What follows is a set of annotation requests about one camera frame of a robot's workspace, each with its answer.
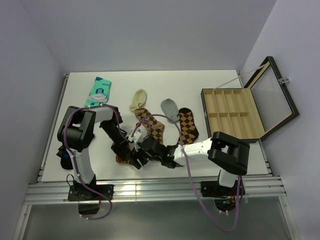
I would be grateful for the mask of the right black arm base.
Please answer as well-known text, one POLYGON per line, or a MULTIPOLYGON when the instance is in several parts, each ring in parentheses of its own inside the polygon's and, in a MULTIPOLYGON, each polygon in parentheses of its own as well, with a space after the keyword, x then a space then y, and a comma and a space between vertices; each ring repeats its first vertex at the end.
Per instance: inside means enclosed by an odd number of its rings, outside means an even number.
POLYGON ((236 199, 239 198, 241 203, 243 197, 246 194, 245 187, 242 181, 240 181, 239 193, 237 194, 236 180, 233 187, 225 187, 218 185, 218 181, 201 181, 201 195, 204 198, 213 198, 214 204, 219 211, 229 213, 236 208, 236 199))

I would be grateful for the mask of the orange green argyle sock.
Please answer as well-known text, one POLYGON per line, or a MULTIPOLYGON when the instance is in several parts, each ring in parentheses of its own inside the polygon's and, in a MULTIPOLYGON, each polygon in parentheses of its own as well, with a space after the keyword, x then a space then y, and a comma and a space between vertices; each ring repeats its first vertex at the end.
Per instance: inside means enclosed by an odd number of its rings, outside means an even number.
POLYGON ((141 167, 141 164, 138 162, 138 160, 135 157, 131 157, 130 155, 126 155, 124 158, 121 158, 120 156, 116 155, 115 160, 118 164, 132 165, 136 168, 141 167))

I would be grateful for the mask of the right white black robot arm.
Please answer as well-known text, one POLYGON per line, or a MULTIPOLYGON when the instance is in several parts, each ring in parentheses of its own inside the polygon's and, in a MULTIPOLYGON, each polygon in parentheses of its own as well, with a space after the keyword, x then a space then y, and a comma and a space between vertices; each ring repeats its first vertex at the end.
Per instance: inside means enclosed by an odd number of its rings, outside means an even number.
POLYGON ((170 169, 207 160, 216 164, 221 168, 216 189, 222 195, 229 194, 238 177, 248 171, 250 144, 221 131, 204 141, 183 146, 164 146, 138 130, 132 130, 127 137, 133 144, 130 154, 132 164, 138 169, 148 161, 160 162, 170 169))

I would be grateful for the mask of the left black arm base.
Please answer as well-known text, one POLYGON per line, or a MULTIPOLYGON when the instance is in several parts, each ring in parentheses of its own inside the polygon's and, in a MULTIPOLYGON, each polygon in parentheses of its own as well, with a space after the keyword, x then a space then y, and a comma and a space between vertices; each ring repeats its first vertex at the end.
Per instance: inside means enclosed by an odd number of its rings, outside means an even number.
POLYGON ((113 184, 97 184, 96 177, 94 176, 86 187, 75 180, 72 174, 68 174, 66 182, 69 186, 67 201, 78 202, 78 213, 81 217, 94 218, 101 207, 102 201, 110 203, 109 214, 112 209, 111 200, 114 194, 113 184))

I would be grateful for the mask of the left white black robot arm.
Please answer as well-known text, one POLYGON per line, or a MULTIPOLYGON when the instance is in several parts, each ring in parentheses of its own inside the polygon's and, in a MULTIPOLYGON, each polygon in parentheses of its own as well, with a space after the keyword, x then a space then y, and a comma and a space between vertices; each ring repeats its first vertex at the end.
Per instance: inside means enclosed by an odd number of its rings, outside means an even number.
POLYGON ((79 194, 86 200, 96 197, 96 175, 92 170, 89 146, 94 139, 94 127, 99 127, 112 140, 111 150, 121 160, 129 154, 127 134, 120 128, 123 122, 119 109, 116 106, 69 106, 58 129, 57 139, 62 143, 58 148, 57 156, 60 165, 65 170, 74 170, 74 184, 81 185, 79 194))

